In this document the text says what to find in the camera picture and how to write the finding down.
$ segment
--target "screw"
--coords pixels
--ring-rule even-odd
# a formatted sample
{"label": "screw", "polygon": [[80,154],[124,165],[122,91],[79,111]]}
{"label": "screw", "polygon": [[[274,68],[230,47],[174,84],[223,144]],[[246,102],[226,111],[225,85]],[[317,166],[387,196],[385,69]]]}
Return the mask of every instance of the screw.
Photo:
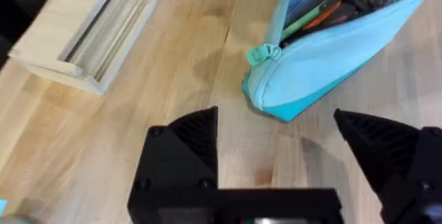
{"label": "screw", "polygon": [[427,182],[427,181],[422,181],[421,182],[421,186],[422,186],[422,190],[423,191],[426,191],[426,190],[429,190],[429,189],[432,188],[431,184],[429,182]]}
{"label": "screw", "polygon": [[140,191],[147,191],[151,188],[151,180],[149,178],[140,178],[135,183],[135,188]]}
{"label": "screw", "polygon": [[215,188],[215,183],[210,179],[203,178],[198,182],[198,187],[200,189],[213,189]]}
{"label": "screw", "polygon": [[163,129],[161,127],[154,127],[152,130],[152,136],[160,136],[163,133]]}

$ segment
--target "green pen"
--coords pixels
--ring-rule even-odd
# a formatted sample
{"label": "green pen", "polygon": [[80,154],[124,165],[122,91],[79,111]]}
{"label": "green pen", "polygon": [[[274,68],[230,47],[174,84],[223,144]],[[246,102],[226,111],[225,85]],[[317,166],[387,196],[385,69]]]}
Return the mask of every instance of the green pen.
{"label": "green pen", "polygon": [[339,0],[324,0],[323,2],[321,2],[313,10],[310,10],[307,14],[285,28],[282,31],[280,40],[284,41],[286,38],[290,37],[296,31],[306,26],[309,22],[313,21],[319,14],[324,12],[330,6],[334,5],[337,1]]}

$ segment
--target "wooden block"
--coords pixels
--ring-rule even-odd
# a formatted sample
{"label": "wooden block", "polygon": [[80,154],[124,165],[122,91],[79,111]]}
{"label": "wooden block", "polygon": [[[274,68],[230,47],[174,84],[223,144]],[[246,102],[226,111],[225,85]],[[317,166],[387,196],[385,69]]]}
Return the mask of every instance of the wooden block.
{"label": "wooden block", "polygon": [[31,64],[64,61],[105,2],[48,0],[10,56]]}
{"label": "wooden block", "polygon": [[[83,21],[69,15],[74,22],[66,24],[62,23],[61,16],[72,12],[72,9],[58,6],[59,11],[49,15],[60,21],[59,26],[66,27],[58,34],[58,26],[43,21],[45,19],[42,20],[39,15],[41,21],[31,25],[10,56],[42,77],[104,93],[151,16],[157,0],[102,1],[97,1],[102,5],[99,10],[93,9],[94,19],[79,12],[84,16]],[[45,6],[43,14],[48,11],[50,9]],[[79,26],[83,31],[74,30],[74,26]]]}

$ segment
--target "blue object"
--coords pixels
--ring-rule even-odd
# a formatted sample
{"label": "blue object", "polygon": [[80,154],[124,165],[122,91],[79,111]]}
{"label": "blue object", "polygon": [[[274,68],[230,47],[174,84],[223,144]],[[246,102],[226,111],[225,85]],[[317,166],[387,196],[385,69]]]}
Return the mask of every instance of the blue object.
{"label": "blue object", "polygon": [[6,208],[7,200],[0,200],[0,216],[3,215],[3,211]]}
{"label": "blue object", "polygon": [[305,0],[279,0],[263,45],[248,54],[243,90],[252,104],[290,121],[387,45],[423,0],[379,0],[384,7],[313,32],[286,48],[278,44],[285,20]]}

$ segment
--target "wood grain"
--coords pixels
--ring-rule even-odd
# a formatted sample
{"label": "wood grain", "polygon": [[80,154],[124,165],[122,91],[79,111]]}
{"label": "wood grain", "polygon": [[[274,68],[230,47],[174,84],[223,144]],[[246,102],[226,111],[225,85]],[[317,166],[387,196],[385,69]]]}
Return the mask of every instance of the wood grain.
{"label": "wood grain", "polygon": [[335,187],[347,223],[380,224],[380,205],[332,113],[417,127],[442,123],[442,0],[426,0],[394,41],[292,122],[251,110],[246,51],[277,0],[160,0],[103,97],[0,73],[0,198],[41,223],[129,223],[126,201],[146,130],[220,107],[220,185]]}

